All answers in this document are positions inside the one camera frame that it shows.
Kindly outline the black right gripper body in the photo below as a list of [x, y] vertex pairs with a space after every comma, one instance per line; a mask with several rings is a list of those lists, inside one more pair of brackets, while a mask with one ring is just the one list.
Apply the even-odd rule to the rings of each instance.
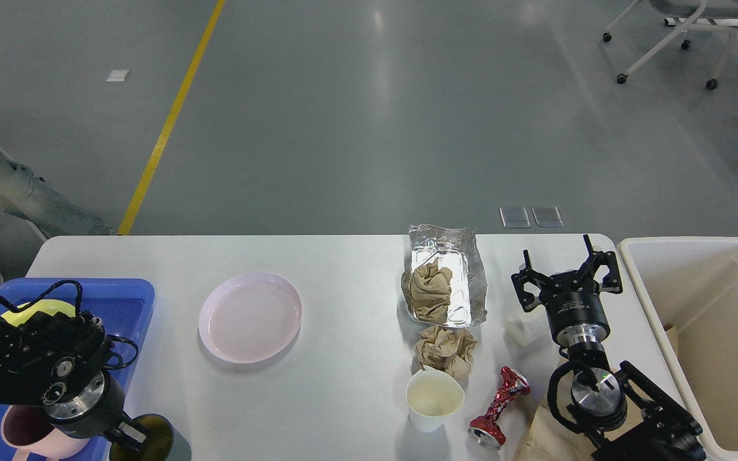
[[611, 328], [600, 300], [600, 286], [588, 275], [566, 271], [542, 283], [539, 300], [545, 307], [552, 339], [561, 348], [600, 343]]

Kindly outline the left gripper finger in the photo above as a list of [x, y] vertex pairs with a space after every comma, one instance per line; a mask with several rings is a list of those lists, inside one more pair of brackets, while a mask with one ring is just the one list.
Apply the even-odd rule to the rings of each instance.
[[122, 421], [102, 433], [111, 444], [124, 449], [141, 449], [150, 435], [151, 430], [135, 420]]

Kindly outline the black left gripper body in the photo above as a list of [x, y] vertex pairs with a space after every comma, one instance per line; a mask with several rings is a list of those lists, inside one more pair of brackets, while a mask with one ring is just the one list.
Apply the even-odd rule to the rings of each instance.
[[73, 439], [102, 435], [108, 440], [125, 437], [129, 418], [124, 412], [125, 392], [107, 371], [100, 371], [67, 402], [43, 408], [49, 423]]

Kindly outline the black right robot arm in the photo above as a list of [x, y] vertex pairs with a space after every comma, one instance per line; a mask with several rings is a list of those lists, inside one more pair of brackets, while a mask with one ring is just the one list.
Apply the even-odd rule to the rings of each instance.
[[705, 460], [703, 428], [683, 406], [631, 362], [610, 368], [601, 295], [621, 294], [623, 280], [615, 253], [595, 249], [587, 234], [584, 243], [587, 257], [577, 269], [546, 275], [524, 249], [523, 266], [511, 275], [522, 310], [545, 310], [563, 358], [548, 384], [551, 416], [591, 441], [594, 460]]

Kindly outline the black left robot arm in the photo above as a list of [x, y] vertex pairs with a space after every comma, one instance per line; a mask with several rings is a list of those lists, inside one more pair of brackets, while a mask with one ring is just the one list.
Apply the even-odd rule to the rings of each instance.
[[84, 287], [59, 280], [24, 305], [0, 295], [0, 306], [27, 318], [15, 325], [0, 315], [0, 405], [38, 407], [68, 437], [104, 437], [141, 452], [151, 431], [124, 410], [125, 393], [111, 375], [133, 359], [114, 352], [117, 343], [140, 347], [106, 333], [99, 318], [82, 309]]

